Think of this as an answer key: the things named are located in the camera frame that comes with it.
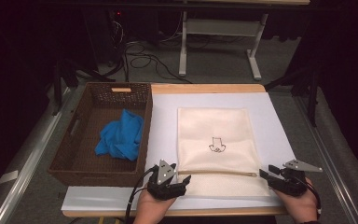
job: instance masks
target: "folded white fabric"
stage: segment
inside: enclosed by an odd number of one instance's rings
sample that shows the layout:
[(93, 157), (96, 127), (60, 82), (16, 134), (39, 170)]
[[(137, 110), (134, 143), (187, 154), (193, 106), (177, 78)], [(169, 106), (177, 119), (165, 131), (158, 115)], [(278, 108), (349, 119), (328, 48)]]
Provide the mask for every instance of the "folded white fabric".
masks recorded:
[(178, 180), (186, 195), (269, 196), (245, 108), (178, 109)]

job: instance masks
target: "blue cloth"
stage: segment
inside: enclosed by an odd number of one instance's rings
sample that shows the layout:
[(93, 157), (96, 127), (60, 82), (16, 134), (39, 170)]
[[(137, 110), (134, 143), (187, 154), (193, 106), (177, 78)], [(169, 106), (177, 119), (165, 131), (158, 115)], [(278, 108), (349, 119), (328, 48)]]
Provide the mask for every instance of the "blue cloth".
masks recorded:
[(95, 148), (97, 156), (110, 154), (113, 158), (135, 161), (138, 158), (144, 119), (123, 109), (120, 120), (105, 125), (101, 140)]

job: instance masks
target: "white desk frame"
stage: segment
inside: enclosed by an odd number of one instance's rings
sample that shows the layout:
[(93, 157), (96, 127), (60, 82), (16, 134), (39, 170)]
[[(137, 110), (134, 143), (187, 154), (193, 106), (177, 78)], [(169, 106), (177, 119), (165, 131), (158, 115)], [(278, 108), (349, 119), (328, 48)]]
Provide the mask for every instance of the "white desk frame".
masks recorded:
[[(146, 169), (164, 159), (177, 163), (176, 135), (178, 107), (246, 107), (250, 113), (263, 169), (280, 166), (295, 158), (269, 95), (261, 85), (176, 84), (153, 85), (153, 117)], [(131, 188), (69, 187), (62, 204), (68, 217), (124, 217)], [(137, 196), (132, 205), (135, 215)], [(167, 216), (264, 216), (286, 214), (273, 193), (269, 197), (210, 199), (180, 197)]]
[[(203, 2), (230, 2), (230, 3), (258, 3), (258, 4), (275, 4), (275, 5), (307, 5), (309, 0), (203, 0)], [(261, 80), (260, 70), (255, 60), (261, 35), (266, 26), (268, 14), (263, 14), (260, 21), (220, 21), (220, 20), (195, 20), (188, 19), (187, 12), (183, 12), (182, 22), (182, 47), (180, 51), (179, 76), (186, 76), (187, 66), (187, 34), (197, 35), (234, 35), (234, 36), (250, 36), (255, 38), (255, 42), (251, 49), (246, 50), (246, 56), (251, 65), (252, 74), (255, 80)]]

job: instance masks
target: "gray floor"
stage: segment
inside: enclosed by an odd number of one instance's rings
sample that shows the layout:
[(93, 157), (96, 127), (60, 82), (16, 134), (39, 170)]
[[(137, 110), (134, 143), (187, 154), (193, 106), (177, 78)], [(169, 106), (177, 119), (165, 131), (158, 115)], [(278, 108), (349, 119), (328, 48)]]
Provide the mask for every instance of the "gray floor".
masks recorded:
[[(177, 41), (160, 44), (158, 47), (141, 43), (145, 46), (144, 53), (151, 53), (164, 62), (173, 74), (179, 67), (179, 50)], [(297, 41), (279, 42), (278, 39), (262, 40), (256, 54), (262, 75), (261, 81), (255, 81), (250, 72), (250, 66), (245, 59), (245, 50), (252, 44), (248, 38), (234, 39), (233, 37), (214, 36), (205, 46), (203, 39), (190, 39), (187, 54), (186, 79), (192, 83), (260, 83), (267, 84), (281, 77), (289, 64), (298, 44)], [(141, 45), (129, 48), (128, 53), (139, 53)], [(167, 82), (182, 83), (172, 78), (165, 68), (155, 62), (147, 65), (148, 59), (137, 58), (130, 66), (130, 81), (132, 82)], [(101, 72), (107, 68), (101, 64)], [(122, 71), (111, 76), (117, 81), (123, 81)], [(7, 223), (70, 223), (73, 218), (65, 217), (61, 212), (63, 197), (67, 187), (47, 173), (49, 164), (54, 157), (67, 122), (71, 118), (71, 110), (76, 108), (85, 80), (80, 79), (81, 85), (71, 90), (72, 97), (63, 108), (62, 116), (49, 138), (40, 162), (32, 172), (32, 179), (25, 191), (20, 195), (20, 201), (9, 216)], [(339, 131), (332, 117), (323, 93), (319, 90), (316, 110), (317, 128), (310, 127), (305, 118), (304, 104), (306, 98), (292, 97), (290, 87), (277, 87), (269, 92), (272, 103), (282, 122), (289, 142), (302, 161), (322, 166), (324, 173), (308, 174), (322, 198), (322, 223), (358, 223), (358, 161), (353, 157), (351, 149)], [(23, 171), (23, 166), (32, 155), (34, 148), (48, 128), (51, 121), (53, 104), (39, 120), (34, 131), (7, 171)], [(13, 187), (15, 180), (0, 184), (0, 208)], [(276, 217), (279, 224), (292, 223), (288, 216)], [(98, 223), (98, 218), (83, 218), (77, 223)], [(113, 223), (112, 219), (104, 223)]]

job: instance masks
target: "person's right hand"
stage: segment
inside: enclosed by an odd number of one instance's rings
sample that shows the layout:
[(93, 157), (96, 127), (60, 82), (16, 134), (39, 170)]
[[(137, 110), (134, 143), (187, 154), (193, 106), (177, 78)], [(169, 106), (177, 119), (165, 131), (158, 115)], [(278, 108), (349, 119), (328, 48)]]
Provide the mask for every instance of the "person's right hand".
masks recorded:
[(316, 221), (317, 218), (317, 200), (315, 195), (309, 189), (300, 197), (293, 197), (284, 194), (276, 189), (274, 192), (284, 202), (287, 212), (293, 218), (295, 223)]

